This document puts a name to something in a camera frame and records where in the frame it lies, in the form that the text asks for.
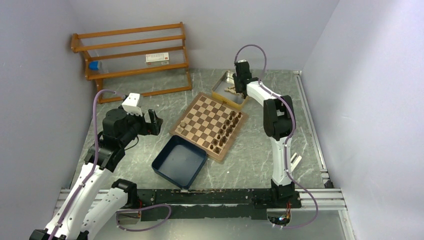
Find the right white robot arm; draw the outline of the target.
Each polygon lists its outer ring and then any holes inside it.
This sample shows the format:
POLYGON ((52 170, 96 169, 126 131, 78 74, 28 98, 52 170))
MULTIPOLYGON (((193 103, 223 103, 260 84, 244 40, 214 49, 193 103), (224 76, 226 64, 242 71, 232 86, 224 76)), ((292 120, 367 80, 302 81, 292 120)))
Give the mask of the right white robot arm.
POLYGON ((291 97, 278 95, 259 78, 253 77, 246 60, 235 61, 234 66, 235 73, 232 77, 235 91, 244 98, 256 100, 262 106, 263 129, 272 147, 273 173, 269 197, 256 197, 254 202, 271 208, 287 207, 296 193, 290 162, 291 138, 296 128, 291 97))

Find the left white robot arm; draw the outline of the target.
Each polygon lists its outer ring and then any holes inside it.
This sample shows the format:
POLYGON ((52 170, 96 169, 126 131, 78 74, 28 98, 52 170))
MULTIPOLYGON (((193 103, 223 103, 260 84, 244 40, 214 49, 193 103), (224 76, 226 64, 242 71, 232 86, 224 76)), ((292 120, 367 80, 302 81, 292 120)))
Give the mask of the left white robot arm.
POLYGON ((34 230, 31 240, 92 240, 119 209, 141 207, 136 183, 125 179, 116 180, 100 203, 92 204, 125 156, 127 145, 138 136, 160 134, 163 119, 152 109, 148 116, 149 122, 144 113, 128 113, 122 106, 105 114, 78 180, 52 220, 44 229, 34 230))

